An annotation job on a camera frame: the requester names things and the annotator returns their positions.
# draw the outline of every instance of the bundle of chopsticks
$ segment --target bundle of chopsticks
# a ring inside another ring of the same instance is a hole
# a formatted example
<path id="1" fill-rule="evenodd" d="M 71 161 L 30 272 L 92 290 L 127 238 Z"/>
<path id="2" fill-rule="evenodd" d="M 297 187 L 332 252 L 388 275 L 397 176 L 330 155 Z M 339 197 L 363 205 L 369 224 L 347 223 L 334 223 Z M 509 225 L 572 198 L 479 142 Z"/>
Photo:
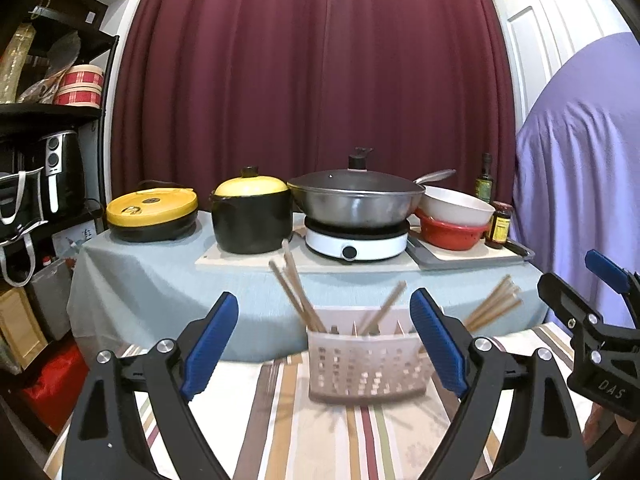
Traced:
<path id="1" fill-rule="evenodd" d="M 477 332 L 522 303 L 522 290 L 506 275 L 486 299 L 464 320 L 469 332 Z"/>
<path id="2" fill-rule="evenodd" d="M 326 333 L 327 329 L 322 323 L 322 320 L 318 316 L 318 313 L 314 309 L 313 305 L 309 301 L 309 298 L 305 294 L 305 290 L 302 287 L 300 281 L 300 274 L 296 267 L 296 262 L 293 259 L 293 254 L 289 248 L 289 241 L 282 241 L 282 250 L 284 251 L 284 263 L 283 269 L 279 269 L 277 264 L 273 260 L 269 260 L 269 268 L 274 273 L 276 279 L 283 288 L 285 294 L 289 298 L 289 301 L 296 309 L 296 312 L 302 319 L 306 327 L 312 332 Z M 396 302 L 400 295 L 406 288 L 406 282 L 399 282 L 391 292 L 388 298 L 384 301 L 382 306 L 376 313 L 369 319 L 363 327 L 357 327 L 353 324 L 351 335 L 374 335 L 378 331 L 378 324 L 388 313 L 391 306 Z M 337 327 L 332 327 L 331 333 L 338 333 Z"/>

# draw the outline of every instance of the red plaid container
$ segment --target red plaid container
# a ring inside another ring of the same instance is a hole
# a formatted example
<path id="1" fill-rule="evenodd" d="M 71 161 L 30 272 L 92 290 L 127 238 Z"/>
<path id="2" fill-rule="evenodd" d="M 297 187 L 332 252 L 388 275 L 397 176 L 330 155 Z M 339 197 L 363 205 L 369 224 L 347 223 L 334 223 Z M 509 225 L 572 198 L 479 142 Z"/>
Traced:
<path id="1" fill-rule="evenodd" d="M 66 90 L 69 85 L 82 84 L 84 86 L 96 86 L 102 89 L 104 83 L 104 71 L 95 65 L 76 65 L 71 67 L 62 78 L 61 90 Z"/>
<path id="2" fill-rule="evenodd" d="M 57 105 L 100 108 L 100 96 L 101 92 L 95 88 L 79 86 L 59 91 L 53 102 Z"/>

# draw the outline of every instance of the yellow pot lid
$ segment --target yellow pot lid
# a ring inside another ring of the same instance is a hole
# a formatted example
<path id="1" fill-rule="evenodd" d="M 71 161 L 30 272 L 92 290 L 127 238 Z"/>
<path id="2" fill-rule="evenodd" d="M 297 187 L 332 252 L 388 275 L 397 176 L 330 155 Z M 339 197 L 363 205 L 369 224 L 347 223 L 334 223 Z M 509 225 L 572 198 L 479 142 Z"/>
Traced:
<path id="1" fill-rule="evenodd" d="M 116 198 L 107 206 L 107 222 L 118 227 L 145 227 L 181 218 L 198 208 L 193 189 L 156 187 Z"/>
<path id="2" fill-rule="evenodd" d="M 220 184 L 214 194 L 218 196 L 257 196 L 279 193 L 289 189 L 279 178 L 258 175 L 257 166 L 242 168 L 240 175 Z"/>

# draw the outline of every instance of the utensil basket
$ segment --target utensil basket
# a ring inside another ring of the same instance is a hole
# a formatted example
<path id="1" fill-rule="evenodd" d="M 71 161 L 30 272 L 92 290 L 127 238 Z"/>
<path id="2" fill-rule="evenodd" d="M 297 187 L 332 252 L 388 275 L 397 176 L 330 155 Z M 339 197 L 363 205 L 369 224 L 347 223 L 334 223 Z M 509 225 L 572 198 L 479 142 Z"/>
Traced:
<path id="1" fill-rule="evenodd" d="M 309 399 L 328 404 L 366 405 L 423 395 L 434 372 L 407 308 L 392 308 L 378 324 L 380 335 L 353 336 L 374 308 L 316 307 L 327 330 L 307 331 Z M 395 334 L 398 326 L 404 333 Z"/>

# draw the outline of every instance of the lid knob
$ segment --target lid knob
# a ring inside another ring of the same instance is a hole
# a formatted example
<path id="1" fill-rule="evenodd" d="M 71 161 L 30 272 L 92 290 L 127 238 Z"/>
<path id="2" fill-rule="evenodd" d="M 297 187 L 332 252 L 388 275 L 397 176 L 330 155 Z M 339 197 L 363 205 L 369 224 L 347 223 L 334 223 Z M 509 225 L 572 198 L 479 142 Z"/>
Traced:
<path id="1" fill-rule="evenodd" d="M 372 152 L 373 148 L 356 148 L 353 155 L 349 155 L 350 170 L 366 170 L 367 155 Z"/>
<path id="2" fill-rule="evenodd" d="M 252 178 L 258 176 L 258 166 L 245 166 L 240 170 L 240 176 L 242 178 Z"/>

